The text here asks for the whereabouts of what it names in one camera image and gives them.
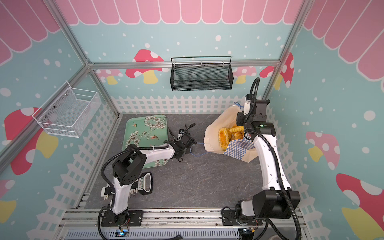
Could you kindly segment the black metal tongs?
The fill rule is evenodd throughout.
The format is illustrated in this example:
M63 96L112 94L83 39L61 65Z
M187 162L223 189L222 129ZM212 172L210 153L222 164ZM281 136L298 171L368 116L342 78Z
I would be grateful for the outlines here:
M184 130L184 129L180 129L177 137L173 134L173 132L171 131L170 128L168 128L168 131L169 131L171 137L173 138L172 140L177 140L178 137L180 137L181 134L183 134L183 132L184 132L185 130ZM178 160L178 162L182 162L184 159L182 158L182 159L177 159L177 160Z

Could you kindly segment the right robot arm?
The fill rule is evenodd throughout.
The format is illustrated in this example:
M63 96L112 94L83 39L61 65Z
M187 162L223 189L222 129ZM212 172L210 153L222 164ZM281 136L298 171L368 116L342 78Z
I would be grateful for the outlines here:
M269 100L258 100L257 92L260 78L252 83L246 95L244 110L237 115L237 125L244 127L244 137L252 141L258 153L263 176L262 191L251 200L239 201L236 205L236 218L244 225L247 220L262 219L266 227L272 227L282 239L286 237L272 222L273 219L292 218L296 229L296 239L302 239L302 230L296 214L301 197L294 191L284 174L277 151L276 130L273 123L267 121Z

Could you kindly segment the checkered paper bag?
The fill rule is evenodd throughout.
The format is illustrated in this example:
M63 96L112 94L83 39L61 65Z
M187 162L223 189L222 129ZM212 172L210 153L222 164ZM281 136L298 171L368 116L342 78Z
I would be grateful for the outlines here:
M237 127L237 114L241 112L239 106L226 109L205 131L203 145L206 152L226 155L228 157L249 163L259 156L253 142L245 138L245 132L232 134L232 139L227 149L223 151L219 144L219 130L221 128Z

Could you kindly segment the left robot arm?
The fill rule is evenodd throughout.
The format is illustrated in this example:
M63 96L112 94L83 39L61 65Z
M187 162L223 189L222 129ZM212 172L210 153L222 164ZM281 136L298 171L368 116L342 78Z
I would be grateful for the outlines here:
M154 147L137 147L132 144L103 164L101 176L107 183L101 190L101 196L111 197L110 203L100 211L99 227L122 227L141 225L143 211L129 211L128 201L131 190L138 190L141 195L153 191L153 175L143 173L145 164L158 160L183 160L183 156L197 142L188 133L188 129L174 140L165 141Z

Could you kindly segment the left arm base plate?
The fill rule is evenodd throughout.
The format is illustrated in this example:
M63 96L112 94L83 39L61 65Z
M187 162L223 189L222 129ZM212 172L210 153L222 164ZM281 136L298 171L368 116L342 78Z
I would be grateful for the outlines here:
M143 220L144 211L126 210L120 214L106 210L102 214L101 227L140 227Z

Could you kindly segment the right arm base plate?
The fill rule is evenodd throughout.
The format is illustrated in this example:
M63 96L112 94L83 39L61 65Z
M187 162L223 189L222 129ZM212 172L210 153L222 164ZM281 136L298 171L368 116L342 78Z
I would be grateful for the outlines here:
M244 216L237 210L223 208L221 210L221 218L223 226L262 226L263 221L253 216Z

